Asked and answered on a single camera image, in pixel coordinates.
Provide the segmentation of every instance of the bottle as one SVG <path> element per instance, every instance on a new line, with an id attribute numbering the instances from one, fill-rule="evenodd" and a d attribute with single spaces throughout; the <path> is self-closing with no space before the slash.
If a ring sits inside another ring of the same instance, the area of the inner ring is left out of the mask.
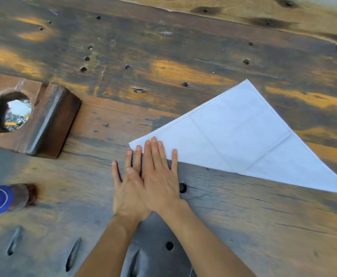
<path id="1" fill-rule="evenodd" d="M 33 184 L 0 186 L 0 213 L 19 211 L 33 204 L 36 195 L 36 186 Z"/>

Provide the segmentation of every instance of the fingernail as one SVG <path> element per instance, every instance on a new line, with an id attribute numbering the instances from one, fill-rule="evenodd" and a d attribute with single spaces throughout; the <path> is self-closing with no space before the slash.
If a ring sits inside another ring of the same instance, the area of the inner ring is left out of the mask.
<path id="1" fill-rule="evenodd" d="M 134 168 L 132 168 L 132 167 L 127 167 L 127 168 L 126 168 L 126 172 L 130 175 L 131 173 L 134 172 Z"/>

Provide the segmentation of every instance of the white cloth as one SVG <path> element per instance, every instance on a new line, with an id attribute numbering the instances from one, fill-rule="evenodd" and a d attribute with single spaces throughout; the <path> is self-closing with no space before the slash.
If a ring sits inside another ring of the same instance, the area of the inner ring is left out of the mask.
<path id="1" fill-rule="evenodd" d="M 330 170 L 249 80 L 129 143 L 156 136 L 171 159 L 276 182 L 337 192 Z"/>

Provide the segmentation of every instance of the person's left hand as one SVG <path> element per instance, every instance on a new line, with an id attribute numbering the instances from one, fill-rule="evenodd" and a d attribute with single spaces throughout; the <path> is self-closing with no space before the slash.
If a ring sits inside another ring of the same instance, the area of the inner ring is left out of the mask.
<path id="1" fill-rule="evenodd" d="M 136 147 L 135 160 L 133 168 L 140 174 L 141 172 L 141 155 L 143 148 Z M 126 168 L 131 167 L 133 151 L 128 150 L 125 157 L 124 177 L 121 182 L 117 162 L 112 162 L 112 176 L 115 184 L 115 193 L 113 194 L 113 213 L 122 216 L 128 216 L 132 219 L 140 221 L 145 220 L 151 214 L 151 211 L 146 207 L 143 201 L 138 196 L 136 186 L 128 180 Z"/>

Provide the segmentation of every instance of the hand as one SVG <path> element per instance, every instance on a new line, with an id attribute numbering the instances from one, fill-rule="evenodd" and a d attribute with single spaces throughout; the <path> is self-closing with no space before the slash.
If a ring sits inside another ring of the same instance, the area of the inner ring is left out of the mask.
<path id="1" fill-rule="evenodd" d="M 113 213 L 137 219 L 139 222 L 145 220 L 151 214 L 144 202 L 137 194 L 136 186 L 129 180 L 126 169 L 130 168 L 138 176 L 141 171 L 142 147 L 137 146 L 135 152 L 135 161 L 131 167 L 133 151 L 128 150 L 125 157 L 125 175 L 121 182 L 117 162 L 112 162 L 112 176 L 115 184 L 115 193 L 113 194 Z"/>
<path id="2" fill-rule="evenodd" d="M 156 137 L 144 146 L 144 167 L 142 178 L 134 169 L 128 170 L 128 177 L 149 209 L 157 212 L 170 208 L 180 199 L 177 175 L 177 150 L 172 151 L 171 169 L 168 167 L 165 149 Z"/>

